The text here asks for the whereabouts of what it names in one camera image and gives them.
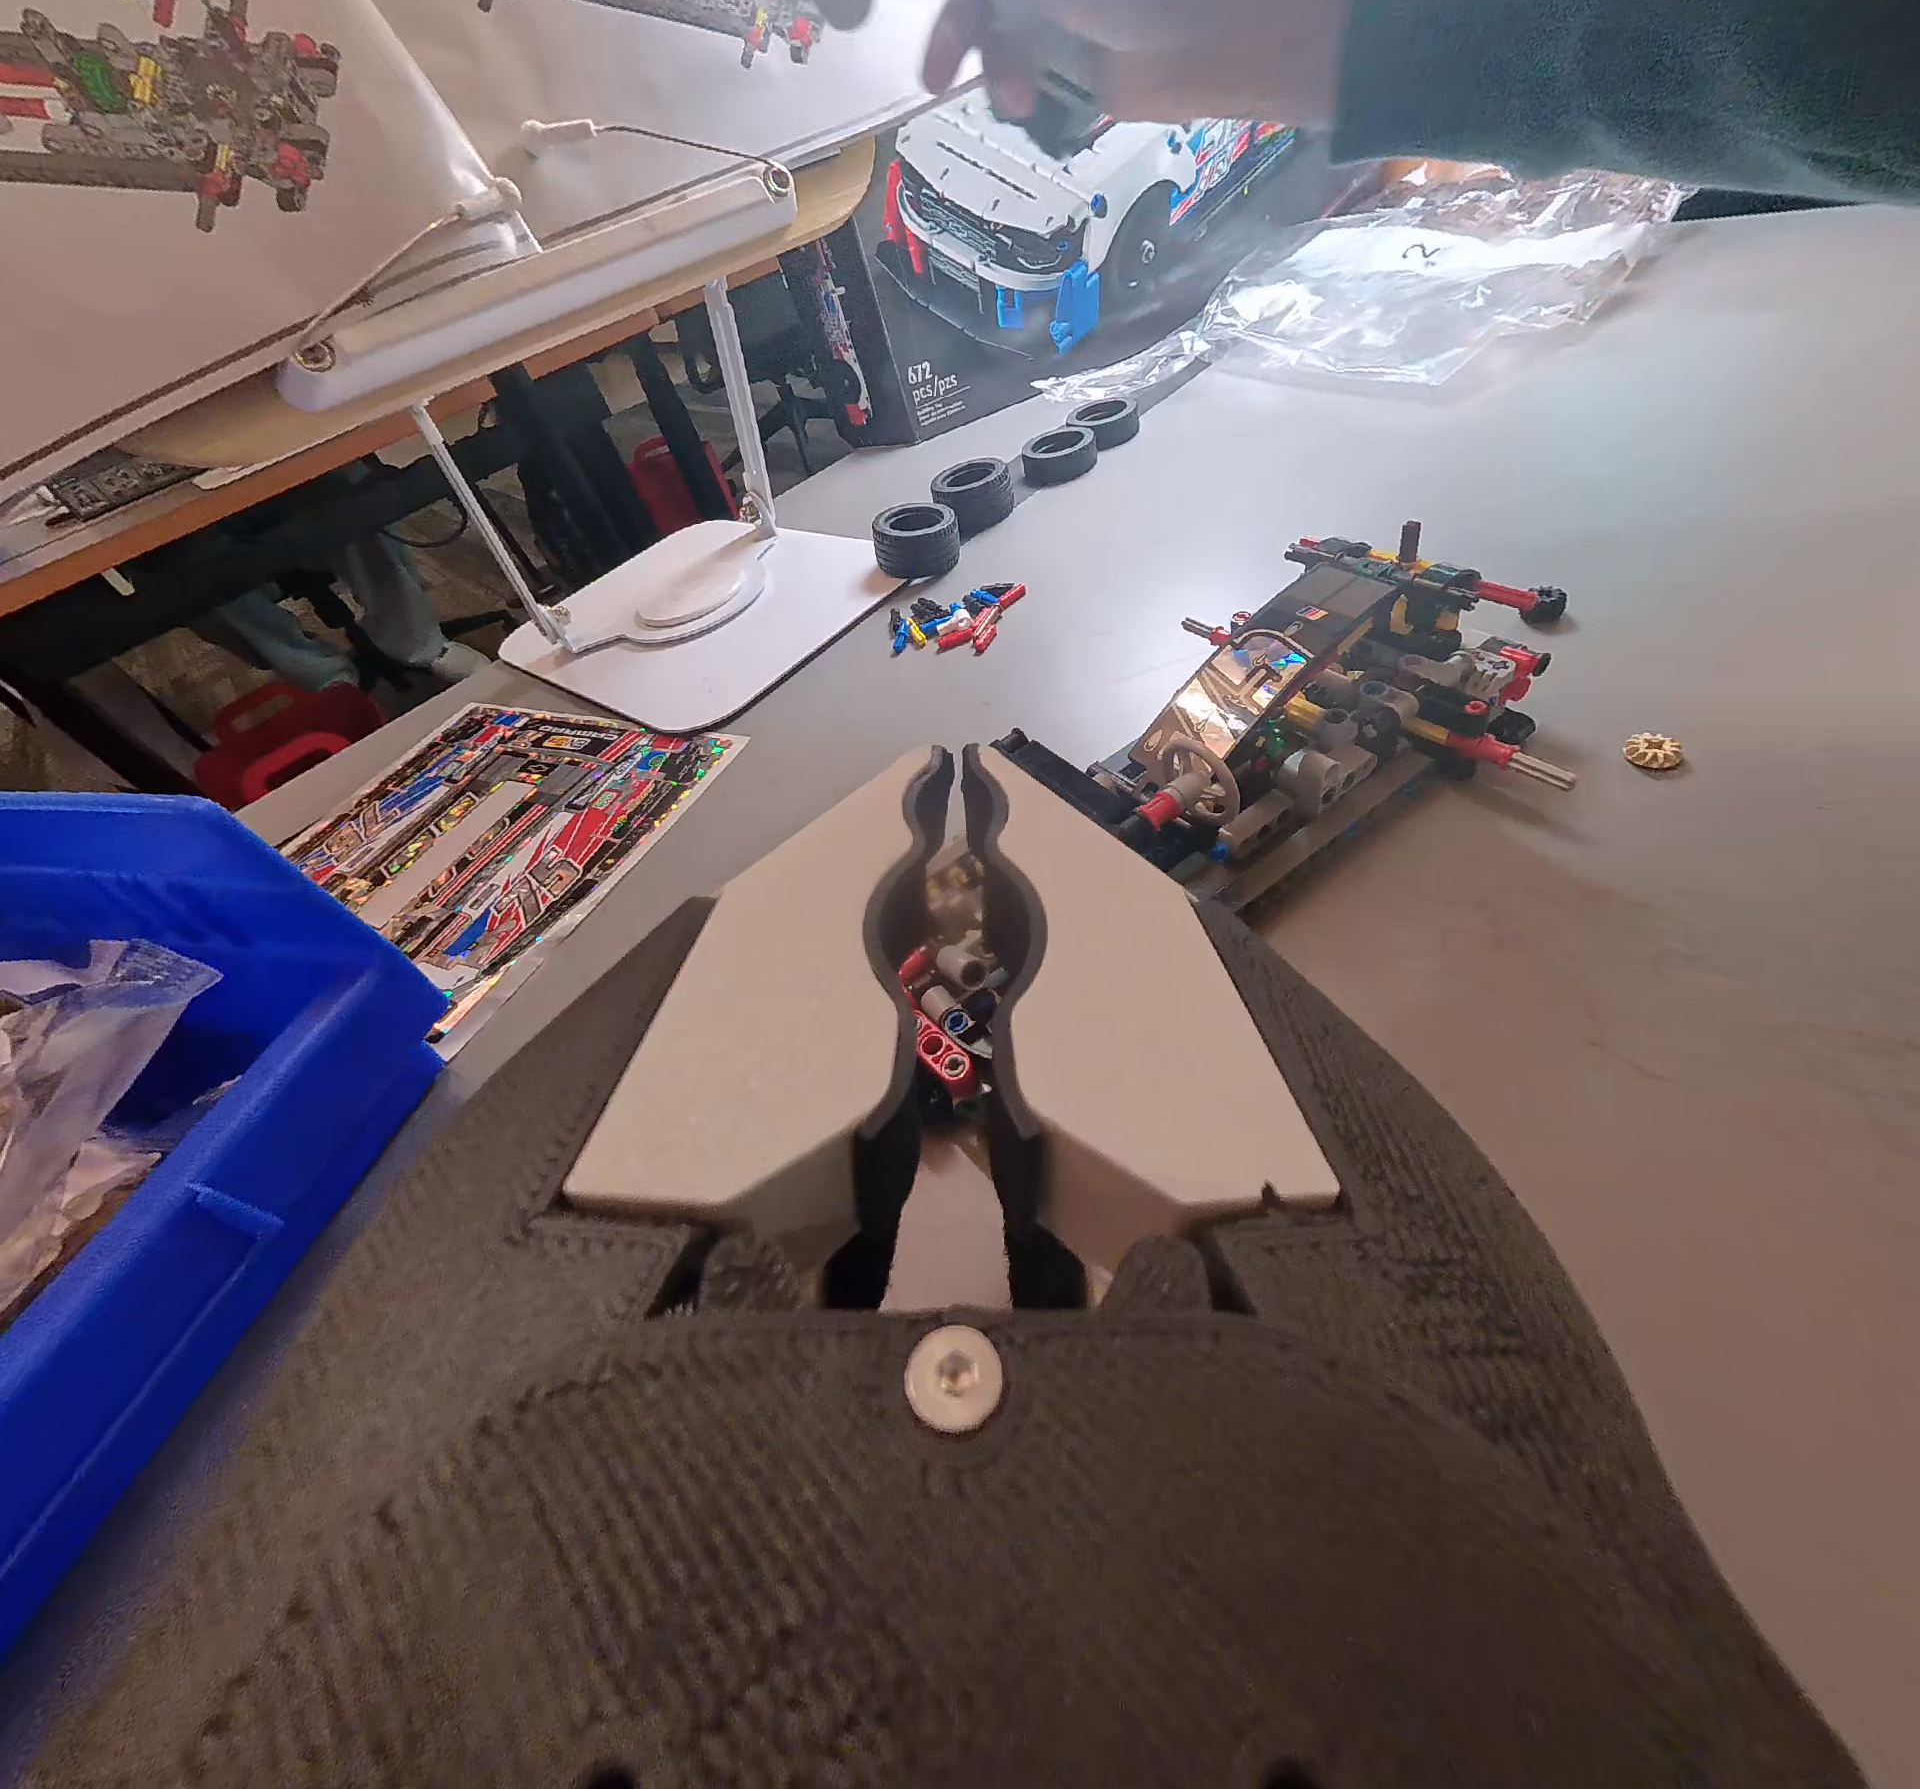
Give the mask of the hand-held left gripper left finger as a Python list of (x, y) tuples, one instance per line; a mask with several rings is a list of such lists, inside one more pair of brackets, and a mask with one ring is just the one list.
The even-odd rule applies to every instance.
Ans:
[(924, 1137), (898, 965), (953, 773), (917, 748), (719, 891), (563, 1181), (569, 1216), (751, 1235), (824, 1304), (881, 1306)]

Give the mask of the pile of small lego pins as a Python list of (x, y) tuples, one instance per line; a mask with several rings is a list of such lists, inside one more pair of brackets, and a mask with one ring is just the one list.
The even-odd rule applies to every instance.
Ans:
[(972, 587), (956, 601), (914, 598), (906, 606), (887, 610), (887, 654), (909, 652), (948, 654), (967, 650), (982, 654), (993, 648), (1006, 609), (1024, 601), (1024, 581), (994, 581)]

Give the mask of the clear plastic bag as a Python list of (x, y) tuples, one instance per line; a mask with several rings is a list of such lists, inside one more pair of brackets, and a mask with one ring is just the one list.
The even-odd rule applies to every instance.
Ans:
[(1441, 385), (1501, 343), (1594, 320), (1667, 245), (1684, 196), (1603, 170), (1437, 179), (1419, 167), (1378, 206), (1247, 255), (1190, 345), (1264, 377)]

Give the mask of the lego instruction booklet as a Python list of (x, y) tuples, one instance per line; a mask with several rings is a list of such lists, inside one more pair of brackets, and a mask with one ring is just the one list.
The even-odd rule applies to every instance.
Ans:
[(256, 371), (328, 410), (749, 242), (945, 0), (2, 0), (4, 496)]

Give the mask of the wooden desk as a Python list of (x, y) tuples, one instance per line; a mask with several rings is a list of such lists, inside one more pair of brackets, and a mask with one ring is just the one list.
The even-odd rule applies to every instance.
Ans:
[(258, 371), (141, 432), (132, 432), (129, 450), (202, 472), (232, 472), (232, 478), (216, 487), (183, 482), (114, 516), (61, 530), (36, 551), (6, 557), (2, 614), (12, 616), (119, 569), (348, 460), (411, 439), (416, 404), (424, 404), (441, 425), (467, 417), (491, 398), (495, 371), (522, 366), (539, 377), (588, 360), (623, 339), (698, 308), (703, 289), (714, 280), (739, 287), (772, 275), (783, 251), (824, 237), (854, 210), (867, 176), (854, 176), (852, 167), (868, 165), (874, 155), (874, 145), (858, 145), (801, 170), (794, 178), (798, 206), (788, 231), (783, 240), (766, 243), (754, 260), (744, 251), (709, 258), (684, 271), (679, 282), (656, 280), (603, 296), (556, 324), (522, 332), (490, 350), (469, 353), (356, 404), (303, 412), (277, 395), (267, 371)]

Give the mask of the black lego set box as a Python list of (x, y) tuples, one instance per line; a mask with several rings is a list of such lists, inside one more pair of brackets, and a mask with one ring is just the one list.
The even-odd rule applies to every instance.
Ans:
[(1101, 120), (1051, 157), (975, 93), (894, 130), (854, 214), (783, 271), (842, 438), (909, 448), (1184, 327), (1262, 242), (1380, 176), (1243, 120)]

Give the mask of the person's right forearm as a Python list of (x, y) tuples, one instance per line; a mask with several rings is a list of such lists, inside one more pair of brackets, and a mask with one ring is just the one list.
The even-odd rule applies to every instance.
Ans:
[(1917, 197), (1917, 0), (1352, 0), (1333, 153)]

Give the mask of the red plastic container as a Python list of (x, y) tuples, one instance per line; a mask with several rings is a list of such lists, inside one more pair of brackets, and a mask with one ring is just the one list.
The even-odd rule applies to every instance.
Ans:
[(304, 691), (269, 681), (216, 713), (192, 777), (199, 794), (239, 813), (383, 723), (377, 700), (345, 682)]
[(712, 474), (712, 485), (703, 494), (689, 487), (684, 463), (660, 435), (636, 443), (628, 460), (636, 500), (658, 541), (699, 522), (739, 520), (738, 496), (717, 450), (703, 442), (699, 452)]

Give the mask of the holographic sticker sheet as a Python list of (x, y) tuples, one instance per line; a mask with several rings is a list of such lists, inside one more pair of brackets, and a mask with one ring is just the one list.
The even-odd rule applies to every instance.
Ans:
[(280, 851), (435, 985), (448, 1057), (746, 748), (466, 705)]

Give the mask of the plastic bags of lego parts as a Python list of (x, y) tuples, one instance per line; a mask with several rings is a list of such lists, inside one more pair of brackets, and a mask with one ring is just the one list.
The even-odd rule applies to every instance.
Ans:
[(211, 1095), (114, 1121), (222, 975), (148, 940), (90, 940), (2, 970), (2, 1313), (17, 1315), (202, 1119)]

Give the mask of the lego car chassis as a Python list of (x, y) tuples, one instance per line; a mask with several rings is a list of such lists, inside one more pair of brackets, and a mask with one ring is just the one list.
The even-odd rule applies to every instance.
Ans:
[(1011, 729), (999, 752), (1198, 900), (1246, 914), (1434, 780), (1506, 776), (1553, 794), (1577, 777), (1532, 748), (1521, 700), (1550, 666), (1558, 585), (1509, 585), (1422, 552), (1303, 539), (1298, 576), (1225, 625), (1129, 745), (1078, 766)]

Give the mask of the blue plastic bin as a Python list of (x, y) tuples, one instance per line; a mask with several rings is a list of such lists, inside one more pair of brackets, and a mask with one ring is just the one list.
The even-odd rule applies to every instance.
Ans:
[(121, 1119), (213, 1093), (4, 1330), (2, 1646), (411, 1115), (445, 998), (209, 799), (4, 794), (4, 960), (143, 937), (217, 981)]

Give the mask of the white book stand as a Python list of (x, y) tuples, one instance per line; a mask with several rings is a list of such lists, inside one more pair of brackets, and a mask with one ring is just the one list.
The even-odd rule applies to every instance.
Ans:
[[(798, 205), (793, 174), (751, 150), (622, 122), (522, 122), (518, 149), (538, 161), (613, 137), (691, 149), (724, 167), (576, 237), (536, 243), (484, 268), (477, 292), (443, 285), (380, 296), (371, 316), (348, 320), (362, 292), (437, 233), (514, 220), (518, 192), (496, 176), (313, 314), (275, 385), (309, 412), (395, 392), (525, 614), (509, 636), (509, 661), (640, 725), (693, 735), (730, 722), (826, 650), (885, 598), (887, 579), (868, 541), (784, 533), (766, 478), (723, 258), (784, 240)], [(741, 448), (739, 512), (656, 539), (570, 601), (542, 601), (433, 418), (431, 404), (443, 392), (435, 374), (466, 359), (500, 371), (514, 339), (552, 332), (595, 304), (653, 285), (703, 296)]]

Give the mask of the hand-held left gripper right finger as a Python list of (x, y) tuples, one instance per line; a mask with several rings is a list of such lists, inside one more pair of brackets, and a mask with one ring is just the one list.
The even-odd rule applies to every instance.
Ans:
[(987, 1166), (1016, 1306), (1081, 1306), (1152, 1239), (1339, 1202), (1188, 892), (993, 746), (961, 755), (988, 1024)]

